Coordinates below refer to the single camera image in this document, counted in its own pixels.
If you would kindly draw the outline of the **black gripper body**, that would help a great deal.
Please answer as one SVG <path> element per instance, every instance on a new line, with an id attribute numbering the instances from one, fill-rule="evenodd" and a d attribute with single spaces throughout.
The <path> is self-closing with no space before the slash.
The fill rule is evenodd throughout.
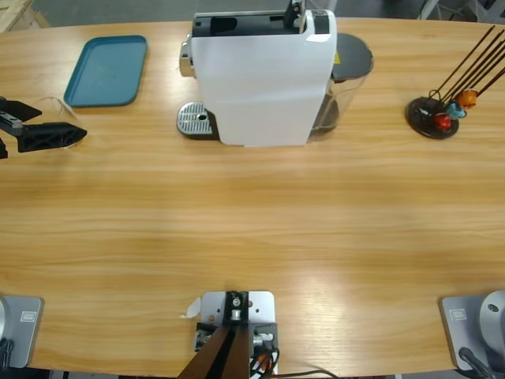
<path id="1" fill-rule="evenodd" d="M 23 133 L 22 121 L 11 114 L 1 113 L 1 130 L 13 137 L 19 137 Z M 7 157 L 6 144 L 1 141 L 1 159 L 6 159 Z"/>

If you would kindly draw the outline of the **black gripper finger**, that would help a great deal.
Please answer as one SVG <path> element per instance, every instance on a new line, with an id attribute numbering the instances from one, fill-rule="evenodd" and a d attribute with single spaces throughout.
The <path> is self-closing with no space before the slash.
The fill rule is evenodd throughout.
<path id="1" fill-rule="evenodd" d="M 86 129 L 68 122 L 28 125 L 23 126 L 17 137 L 17 148 L 20 153 L 64 148 L 81 141 L 87 134 Z"/>
<path id="2" fill-rule="evenodd" d="M 30 119 L 39 117 L 42 114 L 42 111 L 34 107 L 31 107 L 20 101 L 8 100 L 3 96 L 0 97 L 0 110 L 12 115 L 21 121 L 28 121 Z"/>

